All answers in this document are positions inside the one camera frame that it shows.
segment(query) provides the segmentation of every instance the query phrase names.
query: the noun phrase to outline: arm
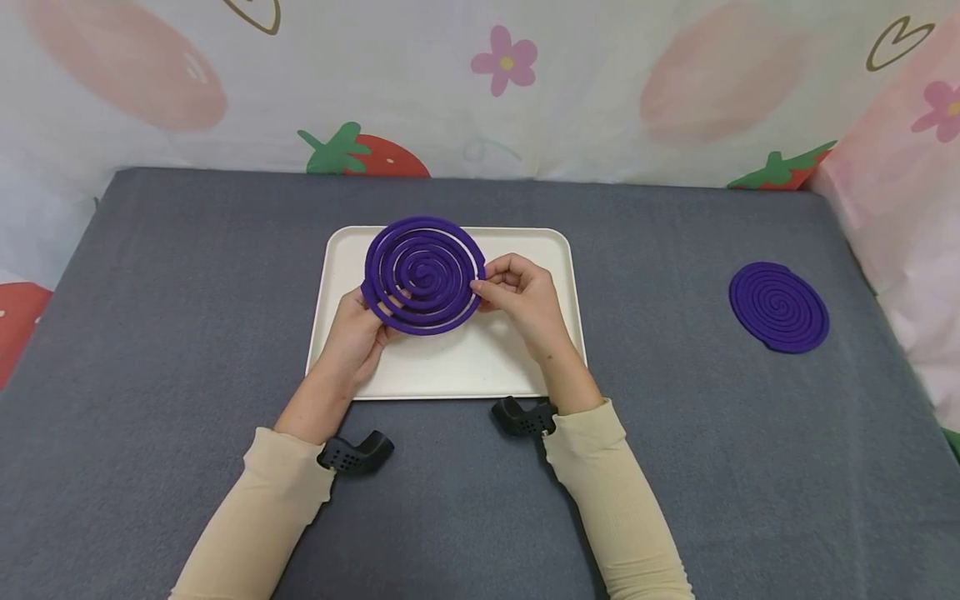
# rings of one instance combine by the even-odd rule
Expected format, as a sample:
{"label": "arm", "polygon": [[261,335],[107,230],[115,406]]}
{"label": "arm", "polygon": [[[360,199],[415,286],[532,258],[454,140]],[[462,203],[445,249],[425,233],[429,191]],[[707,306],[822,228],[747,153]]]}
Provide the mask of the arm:
{"label": "arm", "polygon": [[359,289],[343,297],[324,351],[274,430],[257,428],[243,474],[206,525],[171,600],[270,598],[303,529],[330,498],[334,472],[317,456],[395,336]]}
{"label": "arm", "polygon": [[577,503],[612,600],[690,600],[693,593],[663,513],[626,433],[566,332],[546,270],[508,254],[473,282],[481,309],[502,309],[540,365],[557,430],[547,461]]}

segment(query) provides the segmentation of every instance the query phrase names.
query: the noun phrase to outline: heart outline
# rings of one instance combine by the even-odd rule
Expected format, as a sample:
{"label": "heart outline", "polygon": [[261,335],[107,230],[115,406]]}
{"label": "heart outline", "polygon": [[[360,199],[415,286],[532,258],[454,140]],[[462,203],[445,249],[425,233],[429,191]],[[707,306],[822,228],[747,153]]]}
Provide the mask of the heart outline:
{"label": "heart outline", "polygon": [[280,30],[280,0],[274,0],[274,24],[271,25],[269,29],[250,18],[245,12],[241,11],[237,5],[233,4],[233,0],[224,0],[224,2],[227,3],[227,6],[229,6],[232,11],[240,15],[240,18],[247,21],[268,36],[275,36],[276,32]]}
{"label": "heart outline", "polygon": [[[897,26],[900,26],[900,31],[894,36],[893,41],[890,43],[891,46],[896,46],[896,45],[899,44],[900,42],[902,42],[902,41],[904,41],[904,40],[912,37],[914,34],[917,34],[917,33],[919,33],[919,32],[924,32],[924,36],[921,37],[921,38],[917,41],[917,43],[915,43],[914,45],[910,46],[909,48],[907,48],[906,50],[904,50],[904,51],[901,52],[900,54],[898,54],[898,55],[896,55],[895,57],[893,57],[892,59],[884,62],[884,63],[881,64],[880,66],[877,66],[877,65],[874,63],[874,58],[876,57],[876,51],[879,49],[880,44],[883,42],[883,40],[886,39],[886,37],[887,37],[888,35],[890,35],[890,32],[892,32]],[[919,46],[920,44],[924,43],[924,40],[927,39],[928,37],[930,37],[930,34],[933,33],[933,30],[934,30],[934,28],[936,27],[936,24],[934,24],[934,23],[926,23],[925,25],[921,25],[920,27],[918,27],[918,28],[916,28],[916,29],[913,29],[913,30],[910,30],[910,31],[908,32],[908,31],[906,31],[906,28],[909,27],[909,26],[910,26],[910,16],[909,16],[909,15],[904,15],[904,16],[900,17],[899,19],[897,19],[896,21],[894,21],[893,23],[891,23],[890,25],[888,25],[887,28],[886,28],[885,30],[883,30],[883,33],[880,34],[880,37],[878,37],[878,38],[876,39],[876,41],[874,42],[874,47],[871,48],[870,54],[867,55],[867,70],[868,70],[868,71],[870,71],[871,73],[875,73],[875,72],[879,71],[880,69],[882,69],[883,67],[889,66],[889,65],[893,64],[894,62],[902,59],[902,58],[905,57],[906,55],[910,54],[910,52],[911,52],[914,48],[916,48],[916,47]]]}

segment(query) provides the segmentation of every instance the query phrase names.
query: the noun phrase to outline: cream long sleeve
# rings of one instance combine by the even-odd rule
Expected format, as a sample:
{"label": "cream long sleeve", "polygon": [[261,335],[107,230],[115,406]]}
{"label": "cream long sleeve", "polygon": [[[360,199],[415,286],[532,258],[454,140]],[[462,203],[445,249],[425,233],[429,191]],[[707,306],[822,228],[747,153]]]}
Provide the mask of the cream long sleeve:
{"label": "cream long sleeve", "polygon": [[[556,417],[547,460],[580,509],[612,600],[689,600],[684,567],[609,402]],[[170,600],[265,600],[330,498],[322,446],[258,428],[246,468],[197,541]]]}
{"label": "cream long sleeve", "polygon": [[244,471],[183,566],[170,600],[270,598],[303,529],[330,499],[321,445],[256,429]]}
{"label": "cream long sleeve", "polygon": [[554,422],[543,439],[546,460],[577,503],[611,600],[691,600],[677,546],[613,405]]}

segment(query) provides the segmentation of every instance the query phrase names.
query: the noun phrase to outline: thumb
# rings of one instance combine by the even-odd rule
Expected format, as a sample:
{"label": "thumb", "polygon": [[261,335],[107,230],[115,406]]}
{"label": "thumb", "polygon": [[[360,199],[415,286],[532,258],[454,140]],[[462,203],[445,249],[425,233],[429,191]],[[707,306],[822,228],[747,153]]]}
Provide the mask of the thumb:
{"label": "thumb", "polygon": [[492,304],[494,308],[507,312],[516,305],[518,300],[514,292],[484,279],[471,281],[470,289],[473,290],[474,294]]}

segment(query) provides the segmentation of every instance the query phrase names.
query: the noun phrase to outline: purple spiral coil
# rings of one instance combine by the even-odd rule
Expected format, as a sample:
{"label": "purple spiral coil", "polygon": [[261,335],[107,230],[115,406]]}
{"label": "purple spiral coil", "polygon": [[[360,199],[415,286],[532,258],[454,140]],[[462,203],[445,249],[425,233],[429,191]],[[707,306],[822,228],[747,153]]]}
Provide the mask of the purple spiral coil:
{"label": "purple spiral coil", "polygon": [[360,289],[384,324],[411,335],[437,335],[477,309],[480,298],[469,284],[483,277],[483,253],[466,231],[444,219],[408,217],[373,238]]}
{"label": "purple spiral coil", "polygon": [[744,328],[777,352],[809,352],[830,331],[820,296],[775,262],[754,262],[740,269],[730,282],[730,304]]}

